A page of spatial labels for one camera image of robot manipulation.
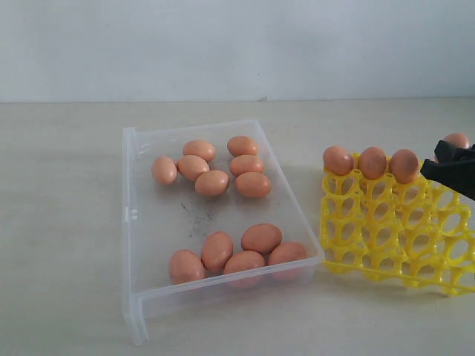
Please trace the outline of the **brown egg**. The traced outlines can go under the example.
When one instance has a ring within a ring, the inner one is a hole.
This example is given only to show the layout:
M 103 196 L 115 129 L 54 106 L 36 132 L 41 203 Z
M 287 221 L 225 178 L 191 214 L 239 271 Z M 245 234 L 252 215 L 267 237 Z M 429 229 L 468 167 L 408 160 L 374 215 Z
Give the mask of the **brown egg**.
M 263 173 L 246 172 L 239 175 L 235 180 L 237 191 L 247 198 L 262 198 L 272 190 L 270 179 Z
M 249 136 L 234 136 L 227 142 L 229 153 L 236 157 L 242 155 L 258 155 L 258 144 Z
M 195 182 L 201 174 L 209 171 L 209 165 L 197 155 L 185 155 L 177 161 L 177 170 L 184 178 Z
M 332 174 L 344 176 L 354 168 L 352 155 L 341 146 L 330 146 L 323 153 L 324 169 Z
M 216 156 L 216 149 L 212 143 L 196 139 L 187 142 L 183 146 L 183 155 L 195 155 L 204 159 L 206 162 L 210 162 Z
M 170 185 L 177 178 L 176 163 L 168 156 L 159 156 L 152 163 L 151 174 L 157 183 Z
M 448 134 L 444 139 L 449 143 L 455 144 L 459 148 L 470 148 L 471 143 L 469 138 L 464 133 L 451 133 Z
M 307 251 L 297 242 L 285 242 L 277 246 L 269 255 L 268 265 L 273 266 L 307 258 Z M 301 274 L 301 269 L 277 271 L 272 274 L 275 280 L 290 281 Z
M 409 149 L 398 150 L 390 159 L 389 172 L 400 184 L 408 184 L 414 181 L 419 174 L 417 155 Z
M 224 231 L 209 235 L 202 247 L 201 260 L 205 269 L 211 274 L 221 273 L 225 264 L 233 255 L 233 242 Z
M 264 257 L 256 251 L 242 251 L 233 255 L 225 264 L 223 273 L 231 274 L 239 271 L 246 271 L 254 268 L 261 268 L 266 265 Z M 236 289 L 248 289 L 255 286 L 261 276 L 247 277 L 240 280 L 228 282 L 228 285 Z
M 366 179 L 378 179 L 387 167 L 385 152 L 379 147 L 365 149 L 358 158 L 358 169 Z
M 229 176 L 225 171 L 207 171 L 196 179 L 194 189 L 202 196 L 217 197 L 228 189 L 229 181 Z
M 251 154 L 236 156 L 229 163 L 229 170 L 234 177 L 238 177 L 247 172 L 263 173 L 264 169 L 263 160 Z
M 262 255 L 270 254 L 282 242 L 282 231 L 276 225 L 261 223 L 249 227 L 241 237 L 244 251 L 255 251 Z
M 172 254 L 168 274 L 175 285 L 202 280 L 206 275 L 200 257 L 188 249 L 180 249 Z

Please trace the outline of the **clear plastic box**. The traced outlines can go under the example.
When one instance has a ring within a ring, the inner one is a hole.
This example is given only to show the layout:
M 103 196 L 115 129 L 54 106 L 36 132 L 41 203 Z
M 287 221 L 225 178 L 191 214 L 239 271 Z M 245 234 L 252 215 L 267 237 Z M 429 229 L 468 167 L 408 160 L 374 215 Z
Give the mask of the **clear plastic box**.
M 159 156 L 178 159 L 183 146 L 203 139 L 215 146 L 214 169 L 227 171 L 233 136 L 249 136 L 272 183 L 262 199 L 242 197 L 234 187 L 216 198 L 196 194 L 178 178 L 157 184 L 151 175 Z M 304 246 L 307 258 L 240 273 L 173 284 L 168 262 L 180 249 L 200 253 L 212 233 L 224 231 L 240 250 L 244 231 L 258 223 L 276 225 L 284 241 Z M 245 294 L 276 294 L 308 283 L 324 261 L 324 252 L 308 223 L 257 120 L 224 122 L 158 131 L 125 128 L 122 136 L 122 314 L 135 344 L 149 340 L 148 318 L 196 309 Z

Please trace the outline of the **yellow plastic egg tray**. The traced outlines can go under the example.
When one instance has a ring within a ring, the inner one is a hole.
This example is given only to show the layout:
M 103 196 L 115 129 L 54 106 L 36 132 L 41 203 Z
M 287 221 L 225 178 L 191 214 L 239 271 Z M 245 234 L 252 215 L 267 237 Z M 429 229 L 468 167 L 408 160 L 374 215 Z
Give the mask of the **yellow plastic egg tray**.
M 350 153 L 354 168 L 344 176 L 324 169 L 320 241 L 326 267 L 411 288 L 435 286 L 448 295 L 473 292 L 474 228 L 461 195 L 420 172 L 398 183 L 387 155 L 385 173 L 366 179 L 358 169 L 361 153 Z

